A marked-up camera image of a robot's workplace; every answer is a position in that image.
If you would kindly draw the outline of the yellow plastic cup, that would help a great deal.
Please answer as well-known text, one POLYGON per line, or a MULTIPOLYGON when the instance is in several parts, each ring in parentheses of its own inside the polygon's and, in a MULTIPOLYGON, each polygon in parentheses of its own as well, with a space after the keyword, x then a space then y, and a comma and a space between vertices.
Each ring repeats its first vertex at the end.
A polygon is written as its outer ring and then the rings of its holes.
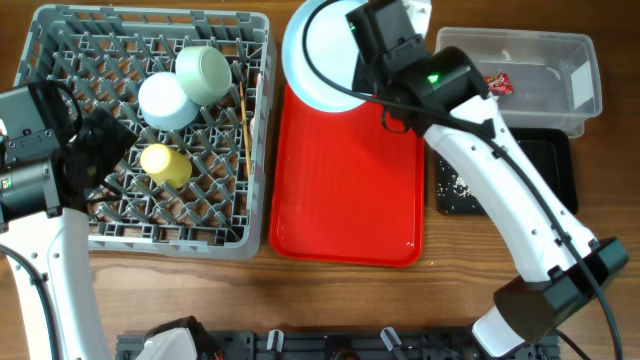
POLYGON ((162 144, 145 148, 140 156, 140 165, 154 182, 159 185, 167 182, 176 189, 184 186, 192 174, 189 159, 162 144))

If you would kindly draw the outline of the light blue bowl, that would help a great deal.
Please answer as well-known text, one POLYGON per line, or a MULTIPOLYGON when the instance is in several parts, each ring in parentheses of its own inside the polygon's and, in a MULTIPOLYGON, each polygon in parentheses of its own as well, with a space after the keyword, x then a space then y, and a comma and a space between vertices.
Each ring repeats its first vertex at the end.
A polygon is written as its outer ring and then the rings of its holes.
POLYGON ((180 130, 192 123, 200 106, 190 100, 172 72, 159 72, 146 78, 138 92, 145 122, 158 130, 180 130))

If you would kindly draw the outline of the red snack wrapper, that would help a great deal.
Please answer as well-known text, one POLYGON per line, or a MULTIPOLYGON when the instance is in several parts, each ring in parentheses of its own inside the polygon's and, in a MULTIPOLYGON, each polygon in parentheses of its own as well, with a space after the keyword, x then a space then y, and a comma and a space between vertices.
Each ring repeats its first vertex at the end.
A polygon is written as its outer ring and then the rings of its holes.
POLYGON ((490 92, 495 96, 509 95, 514 92, 511 80, 505 72, 485 76, 484 80, 487 83, 490 92))

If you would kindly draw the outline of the light blue round plate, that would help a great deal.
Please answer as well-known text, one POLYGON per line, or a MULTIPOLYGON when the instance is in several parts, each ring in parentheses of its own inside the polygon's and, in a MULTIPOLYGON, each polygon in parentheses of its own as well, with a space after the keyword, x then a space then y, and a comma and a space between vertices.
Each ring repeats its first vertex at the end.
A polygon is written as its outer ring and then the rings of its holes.
POLYGON ((357 62, 390 75, 430 58, 402 1, 303 2, 283 38, 285 77, 307 106, 327 113, 353 110, 371 95, 352 89, 357 62))

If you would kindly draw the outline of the green bowl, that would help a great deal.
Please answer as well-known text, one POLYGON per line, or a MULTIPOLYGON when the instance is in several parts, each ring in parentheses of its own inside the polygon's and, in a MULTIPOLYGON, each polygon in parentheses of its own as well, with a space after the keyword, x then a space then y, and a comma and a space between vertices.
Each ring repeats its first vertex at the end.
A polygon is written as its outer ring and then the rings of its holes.
POLYGON ((189 46, 177 55, 175 73, 189 99, 209 106, 227 95, 232 84, 230 65, 211 46, 189 46))

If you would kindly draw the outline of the wooden chopstick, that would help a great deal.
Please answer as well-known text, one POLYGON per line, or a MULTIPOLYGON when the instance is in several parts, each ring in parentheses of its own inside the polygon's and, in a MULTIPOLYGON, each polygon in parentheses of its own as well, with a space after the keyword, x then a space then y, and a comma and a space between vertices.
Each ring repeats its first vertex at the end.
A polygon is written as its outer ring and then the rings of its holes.
POLYGON ((245 101, 246 98, 245 98, 245 91, 244 91, 244 82, 242 80, 239 82, 239 94, 240 94, 243 138, 244 138, 244 145, 245 145, 246 172, 247 172, 247 178, 250 179, 251 173, 252 173, 251 155, 250 155, 251 140, 249 139, 250 131, 249 131, 249 123, 248 123, 248 118, 246 113, 246 101, 245 101))

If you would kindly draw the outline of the white plastic fork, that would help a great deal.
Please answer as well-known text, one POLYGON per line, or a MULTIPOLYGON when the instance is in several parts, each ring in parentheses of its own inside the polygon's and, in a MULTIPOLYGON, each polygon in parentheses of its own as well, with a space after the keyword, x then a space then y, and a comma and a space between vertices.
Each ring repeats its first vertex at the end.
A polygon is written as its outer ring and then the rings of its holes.
MULTIPOLYGON (((262 82, 263 82, 262 72, 260 72, 256 76, 256 90, 260 88, 262 82)), ((254 114, 254 116, 249 120, 249 132, 250 132, 251 140, 253 140, 255 137, 256 119, 257 119, 257 115, 254 114)))

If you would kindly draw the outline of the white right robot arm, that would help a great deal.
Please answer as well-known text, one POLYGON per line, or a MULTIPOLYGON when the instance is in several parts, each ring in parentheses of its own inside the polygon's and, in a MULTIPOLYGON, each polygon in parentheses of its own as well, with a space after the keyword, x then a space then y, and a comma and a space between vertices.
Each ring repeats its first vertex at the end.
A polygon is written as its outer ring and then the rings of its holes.
POLYGON ((487 83, 459 48, 429 53, 399 1, 346 16, 375 97, 463 178, 503 237, 517 277, 472 328, 502 358, 548 335, 605 287, 629 256, 563 205, 515 141, 487 83))

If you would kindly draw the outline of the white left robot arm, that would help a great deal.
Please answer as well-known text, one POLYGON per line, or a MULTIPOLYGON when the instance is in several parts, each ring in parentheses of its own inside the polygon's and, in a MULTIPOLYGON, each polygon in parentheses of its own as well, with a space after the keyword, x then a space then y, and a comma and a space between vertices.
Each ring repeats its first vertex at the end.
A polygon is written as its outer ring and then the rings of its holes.
POLYGON ((89 267, 89 192, 137 140, 112 114, 84 115, 65 84, 1 95, 1 252, 33 359, 108 359, 89 267))

